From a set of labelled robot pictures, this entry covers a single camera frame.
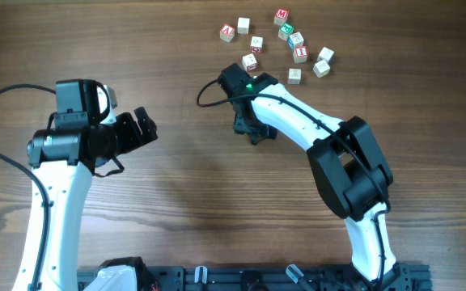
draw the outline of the cube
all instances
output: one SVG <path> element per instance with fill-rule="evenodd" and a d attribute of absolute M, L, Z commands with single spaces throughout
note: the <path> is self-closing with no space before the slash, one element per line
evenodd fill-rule
<path fill-rule="evenodd" d="M 281 26 L 287 22 L 288 18 L 289 11 L 280 8 L 276 11 L 276 14 L 274 15 L 274 24 Z"/>
<path fill-rule="evenodd" d="M 294 27 L 288 23 L 284 23 L 280 30 L 278 31 L 278 37 L 282 40 L 287 40 L 289 36 L 292 34 Z"/>
<path fill-rule="evenodd" d="M 291 34 L 289 38 L 287 39 L 287 44 L 289 44 L 290 49 L 303 46 L 304 42 L 305 40 L 303 39 L 303 36 L 301 36 L 301 33 L 299 32 Z"/>
<path fill-rule="evenodd" d="M 330 66 L 325 60 L 316 62 L 314 65 L 314 73 L 316 73 L 317 78 L 321 78 L 330 72 Z"/>
<path fill-rule="evenodd" d="M 249 19 L 239 17 L 239 24 L 237 25 L 237 31 L 241 34 L 249 33 Z"/>
<path fill-rule="evenodd" d="M 262 43 L 264 42 L 263 37 L 254 36 L 251 38 L 251 53 L 261 53 Z"/>
<path fill-rule="evenodd" d="M 333 57 L 333 51 L 330 48 L 324 47 L 323 49 L 321 49 L 320 55 L 317 56 L 317 61 L 323 60 L 329 63 L 330 60 L 332 60 L 332 57 Z"/>
<path fill-rule="evenodd" d="M 295 48 L 294 52 L 292 53 L 292 57 L 294 58 L 294 62 L 296 63 L 307 61 L 307 58 L 308 58 L 307 47 L 303 46 L 303 47 Z"/>
<path fill-rule="evenodd" d="M 233 40 L 233 36 L 235 36 L 235 29 L 231 25 L 224 24 L 220 29 L 220 38 L 230 42 Z"/>
<path fill-rule="evenodd" d="M 289 84 L 298 85 L 299 81 L 301 81 L 301 70 L 300 69 L 289 69 L 289 77 L 287 82 Z"/>
<path fill-rule="evenodd" d="M 244 66 L 246 72 L 249 72 L 256 69 L 258 63 L 256 62 L 255 56 L 252 53 L 250 53 L 247 56 L 242 57 L 242 65 Z"/>

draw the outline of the wooden table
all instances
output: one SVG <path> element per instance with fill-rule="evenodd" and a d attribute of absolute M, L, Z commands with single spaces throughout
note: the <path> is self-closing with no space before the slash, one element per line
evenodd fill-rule
<path fill-rule="evenodd" d="M 94 78 L 116 90 L 118 112 L 145 106 L 158 125 L 156 142 L 120 157 L 123 175 L 94 179 L 80 267 L 131 255 L 188 267 L 350 261 L 344 222 L 320 199 L 304 152 L 283 135 L 252 146 L 233 133 L 230 105 L 195 105 L 262 36 L 258 74 L 286 82 L 300 68 L 292 94 L 371 125 L 395 177 L 387 224 L 397 259 L 429 264 L 437 290 L 466 290 L 466 2 L 8 2 L 0 88 Z M 278 7 L 313 57 L 335 51 L 329 76 L 316 78 L 312 60 L 294 64 L 273 25 Z M 250 34 L 220 40 L 238 17 L 251 19 Z M 203 101 L 224 97 L 214 86 Z M 55 108 L 41 91 L 1 96 L 0 151 L 25 164 Z M 30 201 L 30 180 L 0 161 L 0 289 L 17 274 Z"/>

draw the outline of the white block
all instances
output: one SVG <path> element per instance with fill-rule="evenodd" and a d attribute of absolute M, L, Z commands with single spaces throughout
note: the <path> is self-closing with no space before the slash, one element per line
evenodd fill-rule
<path fill-rule="evenodd" d="M 333 51 L 330 48 L 324 47 L 323 49 L 321 49 L 320 55 L 317 56 L 317 61 L 323 60 L 329 63 L 330 60 L 332 60 L 332 57 L 333 57 Z"/>
<path fill-rule="evenodd" d="M 243 56 L 242 65 L 244 66 L 244 70 L 246 70 L 246 72 L 256 69 L 258 66 L 258 63 L 256 62 L 255 55 L 250 53 L 247 56 Z"/>
<path fill-rule="evenodd" d="M 237 31 L 241 34 L 249 33 L 249 19 L 239 17 L 239 24 L 237 25 Z"/>
<path fill-rule="evenodd" d="M 314 65 L 314 73 L 316 73 L 317 78 L 325 76 L 328 72 L 330 72 L 330 66 L 326 61 L 321 60 Z"/>
<path fill-rule="evenodd" d="M 235 29 L 231 25 L 224 24 L 224 26 L 222 26 L 220 29 L 221 40 L 230 42 L 233 40 L 233 36 L 235 36 Z"/>
<path fill-rule="evenodd" d="M 276 11 L 276 14 L 274 15 L 274 24 L 281 26 L 287 22 L 288 18 L 289 11 L 280 8 Z"/>
<path fill-rule="evenodd" d="M 287 41 L 287 38 L 292 34 L 292 31 L 294 30 L 294 27 L 288 23 L 284 23 L 282 27 L 280 27 L 280 30 L 278 31 L 278 37 L 281 38 L 282 40 Z"/>
<path fill-rule="evenodd" d="M 254 36 L 251 38 L 251 53 L 261 53 L 262 44 L 264 43 L 263 37 Z"/>
<path fill-rule="evenodd" d="M 303 46 L 304 42 L 305 42 L 305 39 L 303 38 L 303 36 L 301 36 L 301 33 L 299 32 L 291 34 L 289 38 L 287 39 L 287 44 L 289 44 L 290 49 Z"/>
<path fill-rule="evenodd" d="M 301 81 L 301 69 L 289 69 L 287 83 L 298 85 Z"/>
<path fill-rule="evenodd" d="M 294 58 L 294 62 L 300 63 L 300 62 L 305 62 L 308 59 L 308 51 L 307 47 L 297 47 L 294 49 L 292 52 L 292 57 Z"/>

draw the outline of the alphabet block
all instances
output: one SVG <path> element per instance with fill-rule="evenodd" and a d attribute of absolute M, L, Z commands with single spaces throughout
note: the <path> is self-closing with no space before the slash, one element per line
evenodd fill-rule
<path fill-rule="evenodd" d="M 220 38 L 230 42 L 233 40 L 233 36 L 235 36 L 235 29 L 230 25 L 224 24 L 224 26 L 222 26 L 220 29 Z"/>
<path fill-rule="evenodd" d="M 288 18 L 289 18 L 289 11 L 280 8 L 276 11 L 276 14 L 274 15 L 274 24 L 281 26 L 285 22 L 287 22 Z"/>
<path fill-rule="evenodd" d="M 301 81 L 301 70 L 300 69 L 289 69 L 289 77 L 287 82 L 289 84 L 298 85 Z"/>
<path fill-rule="evenodd" d="M 287 44 L 289 44 L 290 49 L 303 46 L 304 42 L 305 42 L 305 39 L 303 38 L 303 36 L 301 36 L 301 33 L 299 32 L 291 34 L 289 38 L 287 39 Z"/>
<path fill-rule="evenodd" d="M 321 49 L 320 55 L 317 56 L 317 61 L 323 60 L 329 63 L 330 60 L 332 60 L 332 57 L 333 57 L 333 51 L 330 48 L 324 47 L 323 49 Z"/>
<path fill-rule="evenodd" d="M 294 58 L 294 62 L 296 63 L 307 61 L 307 58 L 308 58 L 307 47 L 303 46 L 303 47 L 295 48 L 294 52 L 292 53 L 292 57 Z"/>
<path fill-rule="evenodd" d="M 245 19 L 239 17 L 239 24 L 237 25 L 237 30 L 241 34 L 248 34 L 249 33 L 249 19 Z"/>
<path fill-rule="evenodd" d="M 288 23 L 284 23 L 280 30 L 278 31 L 278 37 L 282 40 L 287 40 L 289 36 L 292 34 L 294 27 Z"/>
<path fill-rule="evenodd" d="M 330 72 L 330 66 L 325 60 L 316 62 L 314 65 L 314 73 L 316 73 L 317 78 L 321 78 Z"/>
<path fill-rule="evenodd" d="M 256 69 L 258 63 L 256 62 L 255 56 L 252 53 L 250 53 L 247 56 L 242 57 L 242 65 L 244 66 L 246 72 L 249 72 Z"/>
<path fill-rule="evenodd" d="M 263 37 L 254 36 L 251 38 L 251 53 L 261 53 L 262 43 L 264 42 Z"/>

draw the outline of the green block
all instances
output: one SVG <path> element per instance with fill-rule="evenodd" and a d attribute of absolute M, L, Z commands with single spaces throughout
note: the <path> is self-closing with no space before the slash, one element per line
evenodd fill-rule
<path fill-rule="evenodd" d="M 280 30 L 281 30 L 283 33 L 289 35 L 289 34 L 291 34 L 292 31 L 294 30 L 294 27 L 293 27 L 292 25 L 288 24 L 288 23 L 284 23 L 284 24 L 282 25 L 282 27 L 280 27 Z"/>

